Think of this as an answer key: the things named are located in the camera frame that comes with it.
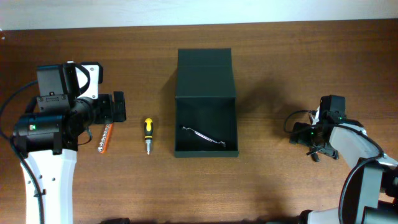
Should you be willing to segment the orange black long-nose pliers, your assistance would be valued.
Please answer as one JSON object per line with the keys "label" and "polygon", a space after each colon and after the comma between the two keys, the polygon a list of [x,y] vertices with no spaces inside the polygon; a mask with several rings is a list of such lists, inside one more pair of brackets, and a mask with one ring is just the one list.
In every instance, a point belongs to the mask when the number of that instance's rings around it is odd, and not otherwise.
{"label": "orange black long-nose pliers", "polygon": [[336,149],[331,147],[330,145],[325,145],[325,146],[313,146],[309,148],[309,151],[307,152],[307,155],[312,158],[314,162],[319,162],[319,154],[323,154],[325,156],[328,156],[334,160],[339,159],[339,154]]}

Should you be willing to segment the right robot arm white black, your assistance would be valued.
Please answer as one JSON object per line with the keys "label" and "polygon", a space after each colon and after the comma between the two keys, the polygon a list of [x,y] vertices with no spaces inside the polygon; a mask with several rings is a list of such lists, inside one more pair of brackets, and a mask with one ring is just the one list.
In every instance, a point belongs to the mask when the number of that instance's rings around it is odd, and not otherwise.
{"label": "right robot arm white black", "polygon": [[289,134],[292,144],[310,148],[308,155],[333,150],[351,168],[338,206],[303,211],[298,223],[397,223],[397,161],[361,123],[343,116],[317,117],[311,124],[295,123]]}

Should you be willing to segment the silver ring wrench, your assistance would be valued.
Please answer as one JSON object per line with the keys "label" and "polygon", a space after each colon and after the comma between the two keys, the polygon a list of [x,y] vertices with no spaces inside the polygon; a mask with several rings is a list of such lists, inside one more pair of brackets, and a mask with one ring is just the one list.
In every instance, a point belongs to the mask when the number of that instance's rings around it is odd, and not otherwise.
{"label": "silver ring wrench", "polygon": [[211,138],[209,136],[204,135],[203,133],[198,132],[195,129],[192,129],[192,128],[189,128],[189,127],[186,127],[186,126],[181,126],[181,129],[182,130],[186,130],[186,131],[191,131],[192,133],[194,133],[195,135],[201,137],[204,140],[207,140],[207,141],[212,142],[214,144],[221,145],[222,147],[226,147],[226,143],[225,142],[217,141],[217,140],[215,140],[215,139],[213,139],[213,138]]}

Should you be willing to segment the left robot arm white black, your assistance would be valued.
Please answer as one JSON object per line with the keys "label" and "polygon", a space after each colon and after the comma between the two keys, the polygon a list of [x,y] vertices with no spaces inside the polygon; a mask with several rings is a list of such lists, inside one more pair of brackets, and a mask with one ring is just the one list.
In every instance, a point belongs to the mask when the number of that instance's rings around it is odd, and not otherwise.
{"label": "left robot arm white black", "polygon": [[28,111],[14,128],[11,145],[21,156],[27,223],[73,223],[73,175],[80,134],[104,127],[98,151],[105,153],[114,123],[126,120],[124,93],[97,97],[65,93],[37,97],[39,112]]}

